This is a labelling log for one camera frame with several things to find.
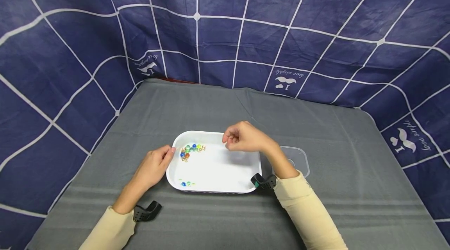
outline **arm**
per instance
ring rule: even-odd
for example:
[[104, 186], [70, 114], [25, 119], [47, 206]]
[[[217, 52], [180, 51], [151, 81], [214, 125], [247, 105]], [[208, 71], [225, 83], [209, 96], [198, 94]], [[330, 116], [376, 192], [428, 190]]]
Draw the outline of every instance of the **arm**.
[[319, 197], [274, 140], [244, 121], [229, 127], [222, 141], [229, 150], [260, 151], [267, 156], [278, 178], [275, 194], [308, 250], [348, 250]]
[[116, 202], [106, 209], [80, 250], [120, 250], [127, 244], [136, 225], [134, 207], [142, 195], [161, 180], [174, 152], [175, 148], [163, 146], [147, 153], [131, 181]]

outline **heart logo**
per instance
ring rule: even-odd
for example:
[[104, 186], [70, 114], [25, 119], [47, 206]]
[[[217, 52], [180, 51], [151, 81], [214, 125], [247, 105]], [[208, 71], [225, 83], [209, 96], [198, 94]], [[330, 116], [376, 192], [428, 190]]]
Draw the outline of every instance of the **heart logo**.
[[397, 145], [397, 143], [398, 143], [398, 139], [397, 138], [391, 137], [390, 140], [391, 140], [391, 143], [393, 143], [393, 146]]

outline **black clip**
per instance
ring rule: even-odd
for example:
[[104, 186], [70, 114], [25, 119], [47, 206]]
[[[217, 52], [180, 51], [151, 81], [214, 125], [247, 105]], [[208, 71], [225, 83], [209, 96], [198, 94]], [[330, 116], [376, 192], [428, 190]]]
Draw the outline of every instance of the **black clip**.
[[275, 175], [270, 175], [269, 178], [264, 179], [259, 173], [256, 173], [251, 182], [255, 185], [256, 188], [262, 189], [273, 189], [277, 185], [277, 177]]
[[152, 201], [150, 205], [147, 207], [147, 209], [144, 209], [141, 206], [136, 205], [136, 207], [134, 208], [133, 220], [151, 221], [156, 217], [156, 215], [158, 215], [162, 207], [163, 206], [156, 201]]

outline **clear plastic lid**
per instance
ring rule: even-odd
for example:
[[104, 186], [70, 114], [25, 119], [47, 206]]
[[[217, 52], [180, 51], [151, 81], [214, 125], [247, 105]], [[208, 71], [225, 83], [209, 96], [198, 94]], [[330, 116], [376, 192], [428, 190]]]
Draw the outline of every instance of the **clear plastic lid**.
[[310, 174], [309, 165], [308, 165], [308, 158], [307, 154], [298, 147], [292, 147], [292, 146], [281, 146], [281, 150], [286, 155], [287, 159], [291, 162], [291, 164], [299, 170], [303, 176], [306, 178]]

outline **white tray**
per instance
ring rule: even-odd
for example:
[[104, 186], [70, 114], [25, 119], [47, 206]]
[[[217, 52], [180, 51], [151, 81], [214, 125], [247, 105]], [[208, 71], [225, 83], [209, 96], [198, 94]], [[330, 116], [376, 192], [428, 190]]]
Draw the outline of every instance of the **white tray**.
[[[261, 174], [259, 153], [230, 152], [222, 143], [222, 136], [223, 133], [218, 132], [187, 131], [175, 139], [173, 146], [177, 150], [166, 171], [172, 187], [203, 193], [250, 193], [255, 190], [250, 179], [256, 173]], [[184, 162], [181, 149], [192, 144], [202, 144], [206, 149], [190, 152], [188, 161]]]

